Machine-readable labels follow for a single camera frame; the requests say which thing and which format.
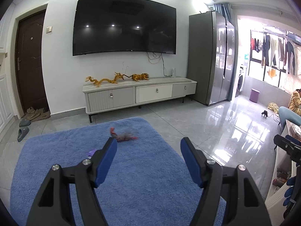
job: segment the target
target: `television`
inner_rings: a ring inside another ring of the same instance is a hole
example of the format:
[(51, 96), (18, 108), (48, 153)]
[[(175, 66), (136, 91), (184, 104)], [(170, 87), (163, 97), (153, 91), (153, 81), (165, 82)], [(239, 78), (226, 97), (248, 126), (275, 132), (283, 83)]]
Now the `television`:
[(114, 51), (176, 54), (176, 9), (151, 0), (78, 0), (73, 55)]

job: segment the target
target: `window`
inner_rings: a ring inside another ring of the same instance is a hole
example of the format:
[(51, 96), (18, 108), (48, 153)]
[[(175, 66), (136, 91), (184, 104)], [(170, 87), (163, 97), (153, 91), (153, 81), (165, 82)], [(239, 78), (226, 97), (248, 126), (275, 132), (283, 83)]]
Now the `window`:
[[(267, 34), (266, 32), (251, 31), (251, 38), (261, 42), (263, 42), (264, 37), (267, 35), (270, 35), (277, 40), (280, 38), (281, 43), (285, 47), (285, 40), (282, 37), (278, 37), (273, 34)], [(278, 59), (278, 51), (275, 51), (271, 67), (268, 65), (262, 66), (262, 60), (262, 50), (259, 52), (252, 49), (250, 50), (249, 76), (281, 88), (285, 83), (287, 65), (284, 66), (284, 63)]]

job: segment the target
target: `cabinet drawer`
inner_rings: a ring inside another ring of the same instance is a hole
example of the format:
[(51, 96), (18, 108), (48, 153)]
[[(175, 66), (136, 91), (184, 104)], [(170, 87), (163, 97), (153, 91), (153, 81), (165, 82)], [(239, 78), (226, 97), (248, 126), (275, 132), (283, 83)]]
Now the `cabinet drawer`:
[(100, 111), (110, 108), (132, 105), (134, 90), (132, 87), (93, 92), (88, 94), (90, 111)]
[(171, 98), (173, 85), (157, 85), (136, 87), (136, 103), (143, 103), (158, 99)]
[(185, 96), (195, 93), (196, 82), (173, 84), (172, 97)]

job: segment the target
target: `teal chair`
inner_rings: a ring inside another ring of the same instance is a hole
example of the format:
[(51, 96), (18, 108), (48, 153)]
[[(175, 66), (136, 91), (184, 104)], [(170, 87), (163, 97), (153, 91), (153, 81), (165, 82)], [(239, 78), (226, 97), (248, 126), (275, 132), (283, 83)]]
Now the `teal chair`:
[(301, 126), (301, 116), (296, 114), (295, 112), (291, 111), (290, 109), (284, 107), (284, 106), (280, 106), (279, 107), (279, 119), (280, 119), (280, 124), (281, 124), (281, 129), (283, 130), (285, 125), (286, 125), (286, 121), (285, 120), (289, 120), (290, 122)]

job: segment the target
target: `purple trash can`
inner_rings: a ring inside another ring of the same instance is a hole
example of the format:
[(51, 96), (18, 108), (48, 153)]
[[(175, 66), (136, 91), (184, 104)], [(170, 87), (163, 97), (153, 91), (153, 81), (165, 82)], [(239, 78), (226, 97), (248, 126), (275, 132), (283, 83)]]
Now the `purple trash can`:
[(252, 88), (249, 100), (251, 100), (254, 103), (257, 103), (259, 94), (260, 94), (260, 91), (257, 91), (256, 89)]

